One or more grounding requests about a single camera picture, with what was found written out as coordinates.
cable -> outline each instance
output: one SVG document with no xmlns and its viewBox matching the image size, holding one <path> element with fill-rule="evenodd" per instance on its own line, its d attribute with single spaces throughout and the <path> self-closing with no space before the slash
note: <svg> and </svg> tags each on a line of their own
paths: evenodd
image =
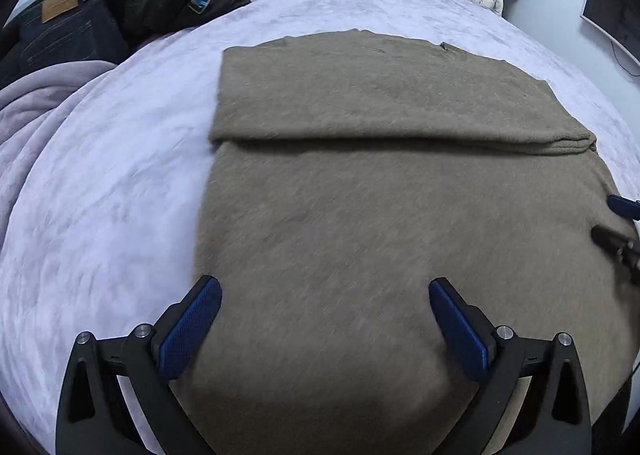
<svg viewBox="0 0 640 455">
<path fill-rule="evenodd" d="M 613 56 L 616 58 L 616 61 L 618 62 L 618 65 L 620 65 L 627 74 L 629 74 L 629 76 L 633 76 L 634 78 L 640 78 L 640 74 L 631 74 L 629 72 L 629 69 L 627 69 L 622 63 L 620 63 L 620 60 L 618 59 L 618 55 L 616 54 L 616 48 L 613 45 L 613 42 L 610 40 L 611 42 L 611 48 L 613 50 Z"/>
</svg>

